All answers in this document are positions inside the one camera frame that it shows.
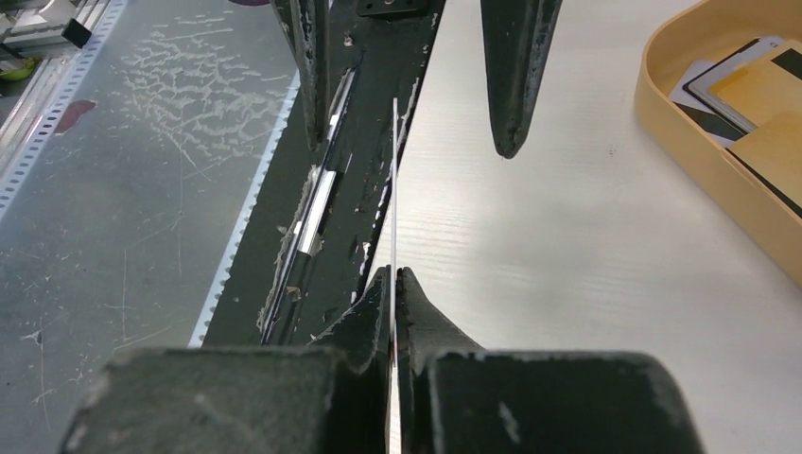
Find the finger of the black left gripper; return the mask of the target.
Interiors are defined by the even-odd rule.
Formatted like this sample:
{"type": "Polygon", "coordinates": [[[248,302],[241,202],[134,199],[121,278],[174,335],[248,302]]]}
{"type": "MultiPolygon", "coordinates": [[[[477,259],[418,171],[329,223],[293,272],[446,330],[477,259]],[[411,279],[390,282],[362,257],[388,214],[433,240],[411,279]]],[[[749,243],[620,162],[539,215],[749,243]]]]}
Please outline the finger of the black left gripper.
{"type": "Polygon", "coordinates": [[[561,0],[480,2],[488,109],[497,154],[527,140],[561,0]]]}
{"type": "Polygon", "coordinates": [[[325,0],[273,0],[270,4],[297,65],[306,139],[315,150],[325,139],[329,121],[330,5],[325,0]]]}

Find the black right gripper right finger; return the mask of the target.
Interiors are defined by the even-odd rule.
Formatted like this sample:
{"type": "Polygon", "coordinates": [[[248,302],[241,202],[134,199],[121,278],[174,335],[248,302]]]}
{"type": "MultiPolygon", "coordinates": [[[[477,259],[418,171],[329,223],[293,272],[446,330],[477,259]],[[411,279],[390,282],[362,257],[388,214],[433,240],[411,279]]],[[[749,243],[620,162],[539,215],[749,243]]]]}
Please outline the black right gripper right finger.
{"type": "Polygon", "coordinates": [[[701,453],[672,375],[634,351],[491,350],[397,273],[406,453],[701,453]]]}

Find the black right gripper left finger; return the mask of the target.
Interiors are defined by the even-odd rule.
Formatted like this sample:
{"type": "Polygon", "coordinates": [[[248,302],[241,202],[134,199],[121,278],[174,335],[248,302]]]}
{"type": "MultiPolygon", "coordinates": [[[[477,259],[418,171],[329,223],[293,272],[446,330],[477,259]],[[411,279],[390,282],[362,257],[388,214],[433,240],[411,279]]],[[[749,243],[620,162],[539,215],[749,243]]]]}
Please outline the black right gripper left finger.
{"type": "Polygon", "coordinates": [[[135,349],[79,404],[62,453],[385,453],[390,275],[304,346],[135,349]]]}

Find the white card gold stripe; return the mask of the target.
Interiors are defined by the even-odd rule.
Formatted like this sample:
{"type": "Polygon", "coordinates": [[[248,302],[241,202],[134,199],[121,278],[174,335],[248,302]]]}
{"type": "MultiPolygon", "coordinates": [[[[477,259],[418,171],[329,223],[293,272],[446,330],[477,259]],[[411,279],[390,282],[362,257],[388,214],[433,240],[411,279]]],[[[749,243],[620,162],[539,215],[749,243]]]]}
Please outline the white card gold stripe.
{"type": "Polygon", "coordinates": [[[391,197],[388,204],[390,214],[390,317],[392,324],[392,380],[391,380],[391,410],[390,410],[390,442],[391,453],[402,453],[400,390],[399,390],[399,340],[397,308],[397,169],[399,150],[399,112],[398,98],[392,100],[392,156],[391,156],[391,197]]]}

